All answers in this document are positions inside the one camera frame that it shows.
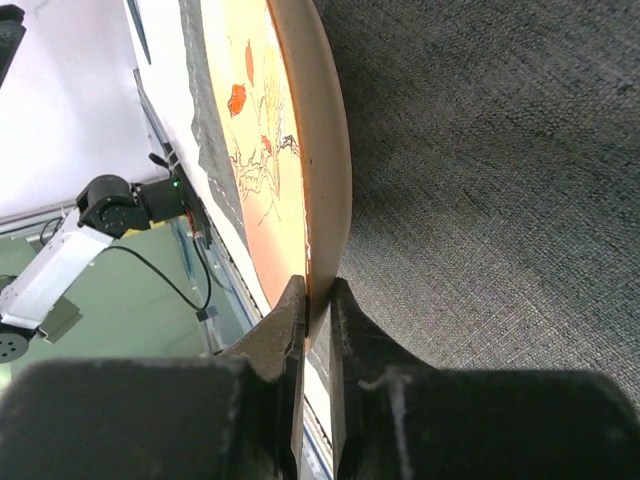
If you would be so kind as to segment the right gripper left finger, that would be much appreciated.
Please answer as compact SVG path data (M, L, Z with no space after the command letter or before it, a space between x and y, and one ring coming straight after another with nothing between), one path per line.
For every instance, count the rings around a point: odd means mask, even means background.
M302 450L303 277L221 353L54 360L1 400L5 479L295 479Z

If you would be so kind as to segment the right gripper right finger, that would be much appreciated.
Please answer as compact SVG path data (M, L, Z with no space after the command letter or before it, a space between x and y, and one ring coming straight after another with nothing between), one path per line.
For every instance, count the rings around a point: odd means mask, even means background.
M331 291L338 479L635 479L639 421L591 371L437 369Z

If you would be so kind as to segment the grey cloth placemat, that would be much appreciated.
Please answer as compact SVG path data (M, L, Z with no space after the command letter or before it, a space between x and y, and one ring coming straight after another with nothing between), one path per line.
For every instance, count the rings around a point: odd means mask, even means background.
M353 171L340 273L440 368L639 397L639 5L319 1Z

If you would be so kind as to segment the beige bird pattern plate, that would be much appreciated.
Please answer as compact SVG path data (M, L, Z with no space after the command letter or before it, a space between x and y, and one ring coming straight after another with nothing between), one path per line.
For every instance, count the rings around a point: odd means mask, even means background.
M334 57L310 1L205 1L204 43L248 251L269 306L305 280L318 336L351 225L352 168Z

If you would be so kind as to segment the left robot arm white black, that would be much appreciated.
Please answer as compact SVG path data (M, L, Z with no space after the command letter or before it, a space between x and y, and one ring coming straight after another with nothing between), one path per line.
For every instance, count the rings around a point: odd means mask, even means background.
M40 252L1 288L1 362L23 356L44 333L41 325L76 279L126 233L186 217L194 238L210 246L211 222L204 204L169 142L149 155L169 172L152 183L130 183L117 175L94 178Z

